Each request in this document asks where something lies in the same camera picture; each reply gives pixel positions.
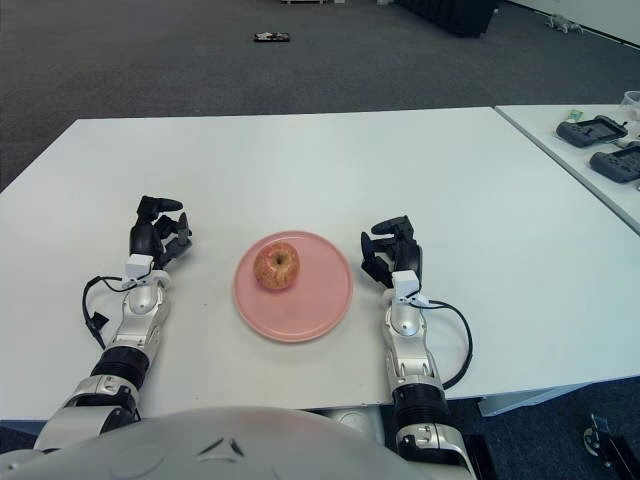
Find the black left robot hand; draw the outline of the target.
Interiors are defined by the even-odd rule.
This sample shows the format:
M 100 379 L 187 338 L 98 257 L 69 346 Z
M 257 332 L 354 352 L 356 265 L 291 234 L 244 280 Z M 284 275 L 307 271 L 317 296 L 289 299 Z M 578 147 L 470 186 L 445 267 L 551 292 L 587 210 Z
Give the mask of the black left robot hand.
M 183 210 L 177 200 L 143 195 L 137 207 L 137 219 L 130 230 L 129 253 L 151 256 L 154 270 L 164 270 L 192 246 L 192 231 L 185 212 L 177 220 L 167 212 Z

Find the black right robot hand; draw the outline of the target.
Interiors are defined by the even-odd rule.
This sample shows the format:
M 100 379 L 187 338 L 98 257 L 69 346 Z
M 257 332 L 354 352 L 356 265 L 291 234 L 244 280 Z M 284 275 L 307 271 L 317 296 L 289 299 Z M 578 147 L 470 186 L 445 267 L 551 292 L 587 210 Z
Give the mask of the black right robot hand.
M 392 274 L 413 271 L 422 285 L 422 249 L 414 239 L 414 229 L 408 216 L 384 220 L 360 236 L 361 269 L 374 281 L 392 288 Z

